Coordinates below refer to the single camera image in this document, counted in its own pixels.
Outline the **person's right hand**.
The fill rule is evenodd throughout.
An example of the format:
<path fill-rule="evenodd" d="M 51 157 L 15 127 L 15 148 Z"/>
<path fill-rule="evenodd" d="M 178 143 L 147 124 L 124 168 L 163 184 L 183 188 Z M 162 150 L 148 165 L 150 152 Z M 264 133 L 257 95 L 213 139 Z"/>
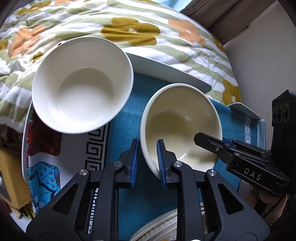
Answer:
<path fill-rule="evenodd" d="M 274 224 L 283 214 L 287 202 L 287 195 L 271 196 L 249 184 L 250 194 L 248 202 L 268 225 Z"/>

